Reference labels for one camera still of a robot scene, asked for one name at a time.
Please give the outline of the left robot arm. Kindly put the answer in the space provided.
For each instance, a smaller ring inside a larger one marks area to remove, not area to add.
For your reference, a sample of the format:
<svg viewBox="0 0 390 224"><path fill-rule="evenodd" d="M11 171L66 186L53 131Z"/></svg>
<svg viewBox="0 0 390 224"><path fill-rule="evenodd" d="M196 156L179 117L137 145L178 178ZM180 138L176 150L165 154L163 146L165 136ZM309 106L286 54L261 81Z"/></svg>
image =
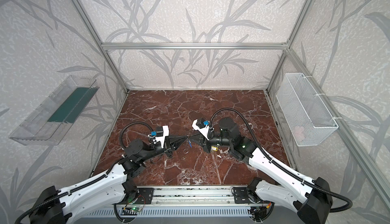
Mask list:
<svg viewBox="0 0 390 224"><path fill-rule="evenodd" d="M187 138L152 136L150 144L135 139L108 170L69 187L45 189L16 223L28 217L31 224L70 224L107 205L133 202L140 196L133 179L146 168L144 163L160 155L173 156Z"/></svg>

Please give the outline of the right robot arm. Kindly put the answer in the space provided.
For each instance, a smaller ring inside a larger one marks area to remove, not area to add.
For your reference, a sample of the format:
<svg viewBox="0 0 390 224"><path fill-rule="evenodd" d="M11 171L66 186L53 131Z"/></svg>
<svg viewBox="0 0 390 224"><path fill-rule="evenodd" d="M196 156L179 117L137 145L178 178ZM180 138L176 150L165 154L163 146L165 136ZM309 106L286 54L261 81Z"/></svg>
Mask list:
<svg viewBox="0 0 390 224"><path fill-rule="evenodd" d="M333 200L319 188L329 190L329 184L322 178L317 180L291 169L267 153L262 147L241 135L238 125L225 117L219 122L220 130L215 132L211 123L203 118L193 121L192 128L198 135L191 140L200 145L205 152L219 146L229 147L229 153L238 161L252 166L275 180L271 184L255 178L246 191L253 203L272 202L295 212L306 224L324 224L330 213Z"/></svg>

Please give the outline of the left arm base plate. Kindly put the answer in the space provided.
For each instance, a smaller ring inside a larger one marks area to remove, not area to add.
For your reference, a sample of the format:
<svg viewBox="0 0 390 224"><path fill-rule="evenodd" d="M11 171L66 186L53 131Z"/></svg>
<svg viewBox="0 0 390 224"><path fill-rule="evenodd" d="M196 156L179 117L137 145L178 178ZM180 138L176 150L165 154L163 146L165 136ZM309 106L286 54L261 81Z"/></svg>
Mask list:
<svg viewBox="0 0 390 224"><path fill-rule="evenodd" d="M140 187L134 196L130 197L129 204L131 205L150 205L152 203L154 188Z"/></svg>

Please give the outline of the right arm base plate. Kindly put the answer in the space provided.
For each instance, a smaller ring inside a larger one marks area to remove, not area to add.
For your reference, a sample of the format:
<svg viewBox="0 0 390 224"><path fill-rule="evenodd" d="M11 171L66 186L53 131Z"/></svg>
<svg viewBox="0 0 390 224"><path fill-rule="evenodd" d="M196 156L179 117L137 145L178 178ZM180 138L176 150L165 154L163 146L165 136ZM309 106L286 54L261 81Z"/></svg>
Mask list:
<svg viewBox="0 0 390 224"><path fill-rule="evenodd" d="M249 198L246 187L233 187L232 195L234 197L235 204L251 204L252 201Z"/></svg>

